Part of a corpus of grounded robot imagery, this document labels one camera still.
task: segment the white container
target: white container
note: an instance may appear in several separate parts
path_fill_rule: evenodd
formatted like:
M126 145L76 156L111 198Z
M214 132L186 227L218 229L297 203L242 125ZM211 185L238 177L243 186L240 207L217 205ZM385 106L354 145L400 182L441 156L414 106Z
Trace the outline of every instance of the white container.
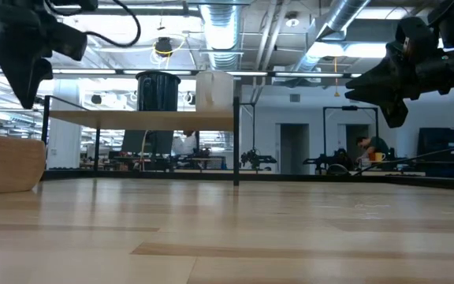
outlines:
M232 111L234 77L222 71L195 76L195 111Z

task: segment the person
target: person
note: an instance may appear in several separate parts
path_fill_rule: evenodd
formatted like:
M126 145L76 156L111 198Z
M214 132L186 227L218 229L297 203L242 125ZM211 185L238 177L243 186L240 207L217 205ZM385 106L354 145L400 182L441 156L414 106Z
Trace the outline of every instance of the person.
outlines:
M180 137L174 137L173 146L171 147L172 151L175 155L194 154L194 149L197 146L195 132L191 130L184 130L183 134L186 136L184 140Z
M357 161L363 158L368 158L369 154L372 153L384 153L385 155L388 156L389 152L388 145L381 137L376 136L372 138L367 138L363 136L357 137L356 145L361 147L362 149L365 149L365 152L356 159Z

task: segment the ventilation duct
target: ventilation duct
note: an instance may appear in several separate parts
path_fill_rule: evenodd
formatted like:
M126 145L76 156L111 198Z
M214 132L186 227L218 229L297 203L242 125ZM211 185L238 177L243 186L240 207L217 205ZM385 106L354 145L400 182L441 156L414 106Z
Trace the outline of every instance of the ventilation duct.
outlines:
M227 5L202 5L199 7L204 19L204 36L211 50L237 48L240 29L240 7ZM210 53L210 64L216 70L236 70L238 54L228 52Z
M336 32L344 31L356 18L370 0L334 0L326 14L326 21L321 26L311 26L315 31L315 39L322 39ZM313 51L311 45L306 54L295 64L293 71L311 72L322 58Z

